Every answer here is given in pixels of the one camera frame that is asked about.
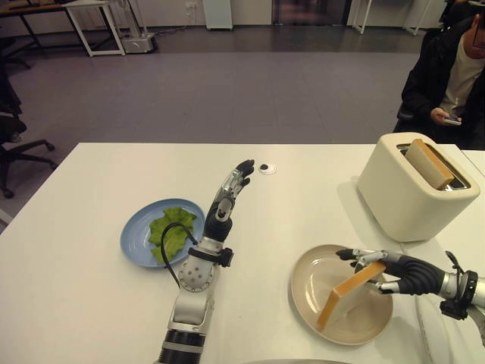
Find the doorway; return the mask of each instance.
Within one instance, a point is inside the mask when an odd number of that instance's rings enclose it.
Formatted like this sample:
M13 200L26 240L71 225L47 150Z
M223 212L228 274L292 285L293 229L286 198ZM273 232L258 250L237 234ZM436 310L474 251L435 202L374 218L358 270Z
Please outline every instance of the doorway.
M273 0L274 25L347 25L352 0Z

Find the hand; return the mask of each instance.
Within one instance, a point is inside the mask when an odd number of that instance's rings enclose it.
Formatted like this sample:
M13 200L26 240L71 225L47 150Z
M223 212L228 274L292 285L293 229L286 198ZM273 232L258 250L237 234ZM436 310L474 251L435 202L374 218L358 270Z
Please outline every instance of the hand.
M252 159L240 163L222 183L205 219L205 237L222 243L226 240L233 226L230 214L236 204L236 197L251 181L248 176L255 170L254 164Z
M449 118L449 114L444 111L442 108L434 108L431 110L430 118L436 125L441 125L443 127L449 127L449 124L446 124L444 119Z
M434 265L423 260L404 256L399 253L388 252L386 250L368 249L342 249L336 252L342 260L354 259L351 266L358 271L371 262L380 260L386 266L388 275L401 278L391 282L371 283L381 293L403 293L403 294L438 294L443 285L445 272Z

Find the black chair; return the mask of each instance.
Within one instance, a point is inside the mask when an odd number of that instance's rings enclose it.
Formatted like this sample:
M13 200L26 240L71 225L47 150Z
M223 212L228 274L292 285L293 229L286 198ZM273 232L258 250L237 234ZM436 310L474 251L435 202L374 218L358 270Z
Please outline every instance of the black chair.
M397 124L394 127L393 133L408 131L408 128L405 126L410 123L414 117L415 115L401 104L397 111Z
M4 49L12 46L15 43L15 38L0 38L0 53L3 52ZM21 64L26 69L30 69L30 66L22 59L18 57L3 57L4 63L13 63L13 64Z
M7 178L8 170L13 162L34 161L48 163L52 169L56 169L57 164L51 159L23 153L29 149L41 145L46 146L48 150L54 150L54 146L47 140L37 140L35 142L16 146L9 150L4 148L4 143L17 142L20 139L20 134L23 133L27 127L18 117L18 115L22 112L20 110L20 100L12 89L11 84L8 82L8 77L5 73L5 66L1 59L0 111L8 114L0 115L0 188L3 191L5 198L11 199L14 197L14 193L7 188Z

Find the silver metal arm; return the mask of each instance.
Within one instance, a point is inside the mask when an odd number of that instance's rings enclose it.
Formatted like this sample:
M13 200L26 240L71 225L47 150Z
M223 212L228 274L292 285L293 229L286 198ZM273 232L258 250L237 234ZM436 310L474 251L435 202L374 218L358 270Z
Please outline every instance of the silver metal arm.
M463 272L456 257L446 252L456 273L448 273L423 260L386 250L343 249L337 252L358 271L372 262L381 261L386 273L400 279L391 282L369 281L368 285L380 293L427 294L444 298L440 308L454 319L470 316L477 325L485 346L485 278L474 271Z
M214 289L220 266L230 266L231 249L223 248L232 228L231 212L254 161L238 165L222 183L209 209L202 239L189 249L189 258L178 271L180 292L175 301L161 353L155 363L197 364L214 311Z

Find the gray carpet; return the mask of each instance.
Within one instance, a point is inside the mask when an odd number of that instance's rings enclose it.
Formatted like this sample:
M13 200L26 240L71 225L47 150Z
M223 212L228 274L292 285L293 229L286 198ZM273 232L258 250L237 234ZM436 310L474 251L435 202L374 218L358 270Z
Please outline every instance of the gray carpet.
M11 76L28 126L62 159L78 142L375 143L396 122L410 53L155 53L35 58ZM50 175L17 162L15 215Z

